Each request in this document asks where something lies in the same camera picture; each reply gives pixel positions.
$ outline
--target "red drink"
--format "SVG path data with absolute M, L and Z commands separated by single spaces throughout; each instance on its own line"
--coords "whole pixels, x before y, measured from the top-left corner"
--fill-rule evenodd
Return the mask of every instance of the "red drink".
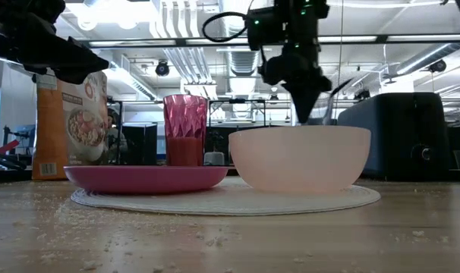
M 202 166 L 203 142 L 194 137 L 167 139 L 166 161 L 171 166 Z
M 207 101 L 204 97 L 164 98 L 166 162 L 170 166 L 203 166 Z

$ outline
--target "white placemat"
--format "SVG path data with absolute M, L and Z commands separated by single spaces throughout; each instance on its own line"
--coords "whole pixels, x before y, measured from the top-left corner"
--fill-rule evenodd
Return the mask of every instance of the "white placemat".
M 197 193 L 115 196 L 79 189 L 71 195 L 71 199 L 86 206 L 140 212 L 251 216 L 349 209 L 376 202 L 380 194 L 359 186 L 329 195 L 264 193 L 252 189 L 240 178 L 228 177 L 212 189 Z

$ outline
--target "wooden table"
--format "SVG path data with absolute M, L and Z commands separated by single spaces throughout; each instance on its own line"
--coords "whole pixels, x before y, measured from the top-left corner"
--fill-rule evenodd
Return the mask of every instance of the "wooden table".
M 93 209 L 68 182 L 0 184 L 0 272 L 460 272 L 460 184 L 359 184 L 383 198 L 269 217 Z

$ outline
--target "cereal bowl image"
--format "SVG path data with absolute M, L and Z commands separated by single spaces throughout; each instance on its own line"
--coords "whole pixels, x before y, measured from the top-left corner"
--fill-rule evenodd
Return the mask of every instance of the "cereal bowl image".
M 70 112 L 66 129 L 71 142 L 86 160 L 94 162 L 103 152 L 105 128 L 101 117 L 83 108 Z

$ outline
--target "pink plate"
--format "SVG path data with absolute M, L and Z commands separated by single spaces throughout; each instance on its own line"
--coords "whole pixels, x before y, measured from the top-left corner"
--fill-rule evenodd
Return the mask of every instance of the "pink plate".
M 227 167 L 67 166 L 75 185 L 103 193 L 180 193 L 209 189 L 227 175 Z

